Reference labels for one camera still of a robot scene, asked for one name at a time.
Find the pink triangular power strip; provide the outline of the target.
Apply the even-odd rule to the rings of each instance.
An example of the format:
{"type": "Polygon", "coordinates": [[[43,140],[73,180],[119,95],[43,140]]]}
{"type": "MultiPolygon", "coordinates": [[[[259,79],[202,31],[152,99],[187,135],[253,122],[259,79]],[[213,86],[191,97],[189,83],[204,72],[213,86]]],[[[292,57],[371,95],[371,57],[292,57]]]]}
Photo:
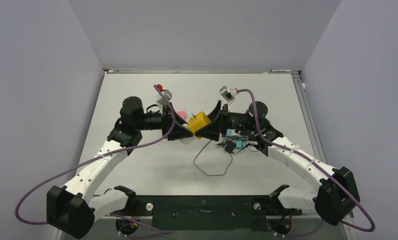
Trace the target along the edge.
{"type": "Polygon", "coordinates": [[[185,111],[177,111],[176,113],[183,120],[185,120],[187,117],[187,113],[185,111]]]}

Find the yellow block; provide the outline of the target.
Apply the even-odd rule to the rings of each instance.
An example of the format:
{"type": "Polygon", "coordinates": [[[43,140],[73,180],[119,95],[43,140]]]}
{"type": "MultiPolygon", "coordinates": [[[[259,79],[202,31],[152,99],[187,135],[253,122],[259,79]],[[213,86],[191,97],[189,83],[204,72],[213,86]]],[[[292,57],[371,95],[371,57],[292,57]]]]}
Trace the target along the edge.
{"type": "Polygon", "coordinates": [[[189,119],[188,128],[195,135],[197,131],[206,127],[210,123],[210,118],[203,111],[201,111],[189,119]]]}

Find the white charger block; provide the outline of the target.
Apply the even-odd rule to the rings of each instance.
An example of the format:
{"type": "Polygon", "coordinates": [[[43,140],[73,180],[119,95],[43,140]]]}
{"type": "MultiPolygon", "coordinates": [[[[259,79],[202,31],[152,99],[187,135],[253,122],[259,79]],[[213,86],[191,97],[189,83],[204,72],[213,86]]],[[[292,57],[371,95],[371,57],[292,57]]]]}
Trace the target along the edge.
{"type": "MultiPolygon", "coordinates": [[[[189,130],[188,124],[184,123],[182,125],[184,128],[186,128],[187,130],[189,130]]],[[[195,137],[195,135],[191,136],[191,137],[185,137],[180,139],[180,142],[183,143],[184,145],[188,145],[191,144],[193,141],[195,141],[197,138],[195,137]]]]}

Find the black TP-Link adapter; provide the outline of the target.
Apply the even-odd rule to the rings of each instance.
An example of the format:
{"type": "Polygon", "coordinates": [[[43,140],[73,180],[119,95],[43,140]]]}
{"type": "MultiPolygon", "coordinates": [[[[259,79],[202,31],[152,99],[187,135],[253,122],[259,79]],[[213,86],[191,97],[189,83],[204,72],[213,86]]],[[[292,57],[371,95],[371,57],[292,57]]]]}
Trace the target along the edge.
{"type": "Polygon", "coordinates": [[[235,154],[236,147],[237,147],[236,143],[229,141],[225,144],[224,151],[227,152],[228,154],[235,154]]]}

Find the teal block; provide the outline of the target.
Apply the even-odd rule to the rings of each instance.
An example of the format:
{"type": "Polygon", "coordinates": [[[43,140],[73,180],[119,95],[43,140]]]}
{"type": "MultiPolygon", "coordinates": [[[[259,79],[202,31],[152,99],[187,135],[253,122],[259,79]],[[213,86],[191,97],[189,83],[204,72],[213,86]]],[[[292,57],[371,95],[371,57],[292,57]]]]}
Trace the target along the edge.
{"type": "Polygon", "coordinates": [[[237,150],[242,150],[247,147],[247,139],[246,138],[238,138],[235,141],[235,148],[237,150]]]}

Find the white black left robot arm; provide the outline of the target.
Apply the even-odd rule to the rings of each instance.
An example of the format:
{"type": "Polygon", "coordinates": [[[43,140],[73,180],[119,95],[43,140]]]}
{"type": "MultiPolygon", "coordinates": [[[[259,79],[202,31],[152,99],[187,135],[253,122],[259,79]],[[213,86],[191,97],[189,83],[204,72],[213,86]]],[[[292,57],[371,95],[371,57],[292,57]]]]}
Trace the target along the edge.
{"type": "Polygon", "coordinates": [[[116,186],[100,196],[94,193],[114,168],[132,152],[142,139],[143,130],[161,130],[169,141],[190,138],[194,134],[187,123],[169,105],[162,112],[145,113],[137,96],[122,103],[120,118],[91,161],[63,186],[53,186],[46,195],[46,221],[75,239],[83,238],[95,221],[115,211],[130,215],[135,211],[135,192],[116,186]]]}

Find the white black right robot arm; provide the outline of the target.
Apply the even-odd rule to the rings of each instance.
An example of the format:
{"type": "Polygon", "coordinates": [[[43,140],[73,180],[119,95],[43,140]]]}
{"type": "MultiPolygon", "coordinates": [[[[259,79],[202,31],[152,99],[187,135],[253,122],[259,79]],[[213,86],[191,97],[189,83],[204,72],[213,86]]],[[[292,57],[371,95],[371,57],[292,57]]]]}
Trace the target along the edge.
{"type": "Polygon", "coordinates": [[[230,112],[220,101],[207,115],[205,126],[195,131],[198,138],[218,141],[227,130],[247,136],[253,146],[267,157],[279,161],[303,178],[312,190],[287,187],[270,199],[269,207],[276,214],[287,209],[317,213],[326,223],[338,225],[361,201],[355,177],[346,167],[337,169],[301,150],[275,129],[266,118],[267,106],[256,102],[261,134],[256,127],[253,106],[245,113],[230,112]]]}

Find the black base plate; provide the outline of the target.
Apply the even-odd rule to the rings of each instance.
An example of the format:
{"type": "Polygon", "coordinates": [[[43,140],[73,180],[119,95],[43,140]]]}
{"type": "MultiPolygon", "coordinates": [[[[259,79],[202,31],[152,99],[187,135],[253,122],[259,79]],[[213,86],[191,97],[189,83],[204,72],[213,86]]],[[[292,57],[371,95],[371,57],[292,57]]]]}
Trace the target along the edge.
{"type": "Polygon", "coordinates": [[[166,231],[267,231],[267,218],[303,212],[268,195],[138,195],[116,214],[150,217],[152,227],[166,231]]]}

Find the aluminium frame rail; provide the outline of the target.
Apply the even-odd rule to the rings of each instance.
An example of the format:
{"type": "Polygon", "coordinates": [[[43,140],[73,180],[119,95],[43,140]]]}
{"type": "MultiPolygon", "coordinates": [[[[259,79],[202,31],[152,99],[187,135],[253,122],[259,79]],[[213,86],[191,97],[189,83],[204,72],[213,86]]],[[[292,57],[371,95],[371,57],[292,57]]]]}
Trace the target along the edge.
{"type": "Polygon", "coordinates": [[[321,144],[321,140],[319,138],[319,134],[317,131],[317,127],[315,125],[314,118],[312,116],[311,108],[306,97],[306,85],[302,81],[301,71],[294,70],[291,73],[291,77],[299,100],[301,111],[305,120],[307,132],[310,137],[314,156],[323,163],[327,163],[323,147],[321,144]]]}

